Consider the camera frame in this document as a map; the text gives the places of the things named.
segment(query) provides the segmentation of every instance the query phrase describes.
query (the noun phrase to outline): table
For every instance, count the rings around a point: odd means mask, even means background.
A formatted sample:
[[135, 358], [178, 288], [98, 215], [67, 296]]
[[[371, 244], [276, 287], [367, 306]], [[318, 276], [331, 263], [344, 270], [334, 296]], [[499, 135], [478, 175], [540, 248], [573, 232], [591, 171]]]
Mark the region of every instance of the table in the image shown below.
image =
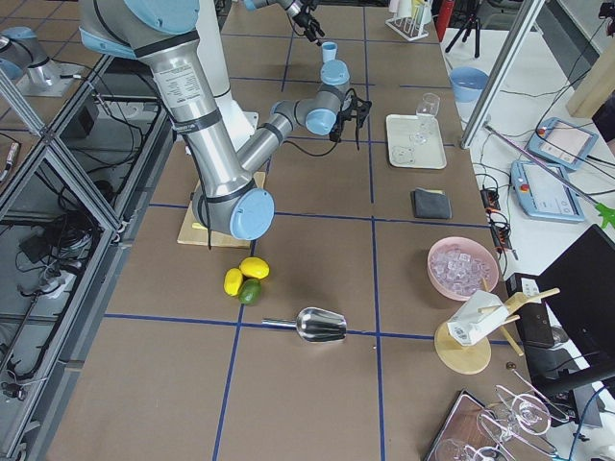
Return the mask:
[[[443, 40], [443, 45], [452, 39], [455, 30], [449, 29]], [[473, 45], [471, 43], [458, 43], [449, 54], [444, 54], [445, 60], [451, 67], [461, 65], [470, 65], [489, 73], [495, 58], [498, 56], [500, 49], [504, 43], [506, 32], [501, 31], [482, 31], [484, 40], [481, 41], [480, 58], [475, 60], [473, 54]], [[528, 94], [541, 94], [544, 92], [557, 91], [566, 85], [566, 76], [560, 69], [557, 61], [539, 33], [529, 33], [517, 60], [514, 62], [506, 80], [504, 81], [502, 90], [523, 92]], [[591, 124], [591, 120], [578, 119], [571, 117], [566, 108], [566, 102], [570, 99], [574, 90], [569, 88], [563, 97], [560, 98], [549, 114], [545, 117], [558, 116], [564, 120], [570, 121], [573, 124], [584, 125], [590, 123], [588, 129], [594, 132], [596, 128]], [[490, 110], [491, 120], [490, 125], [500, 133], [520, 134], [527, 130], [533, 130], [535, 124], [543, 116], [543, 113], [553, 100], [553, 95], [547, 95], [537, 98], [532, 98], [518, 94], [508, 94], [500, 92]], [[467, 120], [472, 113], [472, 108], [475, 103], [457, 104], [459, 114], [462, 119]], [[529, 139], [530, 133], [522, 136], [515, 136], [514, 139], [521, 147], [524, 147]], [[487, 165], [486, 168], [475, 163], [477, 173], [487, 172], [495, 177], [500, 186], [508, 183], [508, 177], [498, 170], [491, 167], [499, 168], [505, 172], [510, 171], [510, 164], [513, 160], [519, 157], [519, 154], [513, 149], [505, 146], [495, 136], [488, 136], [485, 130], [479, 132], [471, 145], [472, 159], [474, 162], [482, 162]], [[608, 161], [613, 161], [613, 155], [603, 141], [602, 138], [597, 142], [591, 152], [591, 155]], [[606, 178], [602, 173], [583, 164], [581, 168], [570, 174], [572, 183], [586, 192], [602, 191], [612, 188], [612, 180]], [[478, 177], [479, 184], [482, 183], [482, 177]], [[486, 187], [493, 186], [491, 180], [485, 181]], [[567, 224], [557, 222], [538, 221], [530, 219], [518, 205], [514, 195], [509, 197], [509, 190], [505, 187], [500, 189], [500, 204], [503, 212], [506, 214], [511, 223], [512, 234], [510, 236], [512, 246], [516, 250], [518, 259], [513, 257], [512, 253], [507, 255], [507, 268], [505, 269], [504, 277], [507, 278], [515, 272], [526, 274], [540, 274], [547, 268], [570, 244], [572, 244], [591, 224], [601, 224], [602, 220], [598, 216], [596, 210], [585, 201], [581, 200], [580, 205], [586, 216], [586, 221], [578, 224]], [[600, 201], [607, 206], [615, 206], [615, 195], [604, 195], [600, 197]], [[605, 229], [606, 233], [611, 237], [615, 237], [615, 230], [611, 227]], [[578, 356], [578, 350], [572, 349], [572, 356]], [[579, 366], [587, 367], [584, 360], [578, 362]], [[607, 407], [611, 410], [615, 408], [615, 401], [602, 393]], [[611, 415], [603, 413], [603, 424], [605, 429], [598, 431], [592, 430], [591, 437], [597, 440], [590, 445], [581, 444], [578, 447], [578, 455], [581, 453], [589, 458], [590, 455], [596, 455], [591, 449], [596, 449], [601, 444], [608, 445], [609, 441], [615, 440], [615, 418]], [[572, 440], [571, 428], [563, 426], [559, 430], [552, 430], [550, 436], [562, 450], [566, 453], [565, 447], [570, 445]]]
[[[49, 461], [419, 460], [459, 390], [490, 402], [495, 384], [523, 387], [504, 368], [518, 357], [498, 335], [477, 376], [452, 372], [433, 347], [461, 303], [430, 285], [429, 248], [449, 235], [492, 248], [469, 153], [455, 146], [460, 124], [434, 33], [404, 42], [384, 24], [386, 9], [322, 6], [316, 15], [359, 96], [374, 102], [360, 150], [352, 126], [325, 158], [282, 146], [265, 182], [277, 202], [271, 230], [252, 250], [209, 252], [176, 243], [196, 182], [176, 144]], [[291, 34], [280, 9], [234, 5], [223, 44], [235, 99], [263, 118], [275, 101], [318, 85], [320, 50]], [[395, 169], [384, 118], [411, 113], [429, 90], [443, 96], [449, 166]], [[329, 147], [302, 130], [292, 139], [312, 152]], [[409, 192], [419, 185], [450, 195], [451, 221], [412, 218]], [[222, 280], [251, 254], [271, 275], [258, 303], [244, 306]], [[308, 344], [260, 324], [309, 305], [346, 316], [343, 343]]]

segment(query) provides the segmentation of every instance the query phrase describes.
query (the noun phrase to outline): computer screen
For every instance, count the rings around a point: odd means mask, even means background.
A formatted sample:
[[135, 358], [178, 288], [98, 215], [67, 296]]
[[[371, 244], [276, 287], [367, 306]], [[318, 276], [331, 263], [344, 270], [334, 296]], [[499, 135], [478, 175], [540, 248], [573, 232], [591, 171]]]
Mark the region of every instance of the computer screen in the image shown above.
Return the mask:
[[[580, 353], [590, 354], [590, 366], [615, 358], [615, 243], [599, 226], [586, 230], [536, 282], [541, 291], [560, 289], [547, 304]], [[615, 384], [615, 378], [604, 382]]]

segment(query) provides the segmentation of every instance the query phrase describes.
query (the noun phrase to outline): tripod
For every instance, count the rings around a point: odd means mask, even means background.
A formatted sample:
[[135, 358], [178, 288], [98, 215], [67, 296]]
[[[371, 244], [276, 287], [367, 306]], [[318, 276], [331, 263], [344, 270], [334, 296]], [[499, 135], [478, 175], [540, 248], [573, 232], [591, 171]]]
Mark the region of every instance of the tripod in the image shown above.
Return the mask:
[[455, 34], [455, 37], [453, 38], [453, 40], [451, 40], [451, 43], [449, 43], [449, 46], [446, 47], [446, 49], [444, 50], [445, 53], [451, 51], [451, 48], [453, 48], [455, 43], [459, 40], [461, 34], [465, 32], [463, 38], [461, 39], [461, 41], [465, 43], [470, 34], [472, 33], [472, 29], [476, 29], [477, 34], [476, 43], [474, 45], [474, 57], [478, 58], [480, 56], [480, 19], [478, 17], [478, 14], [481, 0], [470, 0], [470, 2], [468, 3], [468, 19], [467, 21], [465, 21], [465, 24], [459, 28], [459, 30]]

